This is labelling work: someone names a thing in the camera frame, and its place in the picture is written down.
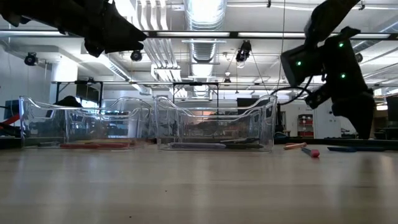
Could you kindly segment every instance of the ceiling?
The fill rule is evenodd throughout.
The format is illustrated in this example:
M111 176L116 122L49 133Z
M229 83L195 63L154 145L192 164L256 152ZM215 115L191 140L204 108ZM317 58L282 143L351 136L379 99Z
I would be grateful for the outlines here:
M272 1L272 7L267 8L264 5L266 1L248 1L248 0L229 0L224 19L223 30L227 31L267 31L267 32L302 32L308 18L311 15L311 9L321 0L289 0ZM131 0L133 6L137 5L136 0ZM395 0L367 0L365 10L352 10L344 21L335 30L338 32L345 26L351 26L361 29L362 32L380 32L385 28L386 21L398 22L398 3ZM185 30L185 13L182 0L167 1L167 23L171 30ZM21 25L18 28L11 27L6 21L0 21L1 29L53 29L38 22L30 22ZM181 77L190 76L190 54L188 44L182 40L172 39L172 48L181 67ZM231 73L232 82L260 82L261 77L265 82L284 82L284 72L280 68L279 54L282 51L292 49L303 44L302 40L250 40L252 52L243 68L237 68L234 60L234 53L241 46L242 40L225 39L224 43L218 44L216 65L208 81L218 80L222 82L226 77L225 72ZM11 45L54 45L66 51L68 54L79 59L79 76L94 77L96 80L121 81L111 70L99 63L92 56L87 55L82 50L83 39L79 38L6 38L3 40ZM364 75L382 69L386 66L398 62L398 41L383 41L361 52L364 62L361 69ZM61 54L38 54L42 59L50 62L56 62ZM130 52L113 53L112 58L130 72L130 75L137 81L154 81L150 75L152 62L145 52L140 62L132 62ZM366 79L367 83L398 83L398 70L390 69L382 75L376 75ZM133 90L131 85L112 86L112 90Z

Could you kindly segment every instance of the table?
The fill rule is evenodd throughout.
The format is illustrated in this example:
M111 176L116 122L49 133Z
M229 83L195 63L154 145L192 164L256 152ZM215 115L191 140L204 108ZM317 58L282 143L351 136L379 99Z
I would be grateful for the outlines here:
M396 223L398 154L0 151L0 223Z

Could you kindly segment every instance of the transparent plastic tray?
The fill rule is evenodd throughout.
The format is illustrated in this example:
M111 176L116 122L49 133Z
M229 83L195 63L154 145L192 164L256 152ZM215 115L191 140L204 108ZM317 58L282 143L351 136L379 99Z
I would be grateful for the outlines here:
M153 113L149 104L123 97L107 108L72 108L19 98L23 147L132 149L143 146Z
M249 107L182 108L155 98L157 144L161 150L271 151L276 96Z

